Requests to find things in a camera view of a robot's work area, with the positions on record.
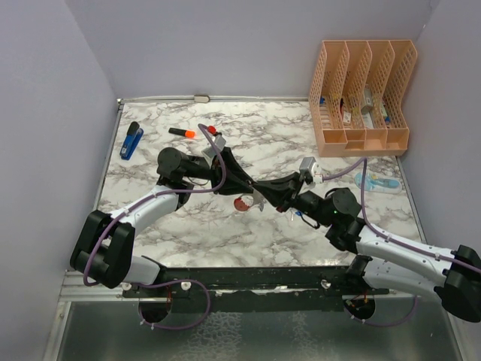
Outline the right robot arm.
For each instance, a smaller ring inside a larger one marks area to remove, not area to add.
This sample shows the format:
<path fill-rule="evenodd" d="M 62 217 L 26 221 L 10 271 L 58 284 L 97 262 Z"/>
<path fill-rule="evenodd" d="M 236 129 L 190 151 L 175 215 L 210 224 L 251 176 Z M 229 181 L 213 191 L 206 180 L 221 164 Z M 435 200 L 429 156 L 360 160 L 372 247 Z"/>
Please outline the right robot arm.
<path fill-rule="evenodd" d="M 400 290 L 440 300 L 450 314 L 480 321 L 480 257 L 461 245 L 455 250 L 422 244 L 369 223 L 352 191 L 335 188 L 324 197 L 304 189 L 295 172 L 278 180 L 253 183 L 279 212 L 294 208 L 327 227 L 326 238 L 338 250 L 356 255 L 346 288 L 355 294 L 373 289 Z"/>

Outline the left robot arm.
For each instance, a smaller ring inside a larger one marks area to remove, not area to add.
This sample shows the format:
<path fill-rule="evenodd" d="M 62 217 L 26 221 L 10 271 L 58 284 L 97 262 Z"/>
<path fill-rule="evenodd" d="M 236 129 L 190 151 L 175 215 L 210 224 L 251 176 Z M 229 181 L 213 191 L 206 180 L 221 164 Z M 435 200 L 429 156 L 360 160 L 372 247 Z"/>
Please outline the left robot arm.
<path fill-rule="evenodd" d="M 148 296 L 161 295 L 166 286 L 161 266 L 134 256 L 134 240 L 158 219 L 182 208 L 197 192 L 187 179 L 210 181 L 209 192 L 224 196 L 253 192 L 254 180 L 228 147 L 210 162 L 168 147 L 159 153 L 157 162 L 159 180 L 146 195 L 119 210 L 96 210 L 86 218 L 70 260 L 71 267 L 83 274 L 85 285 L 113 289 L 121 283 L 140 284 Z"/>

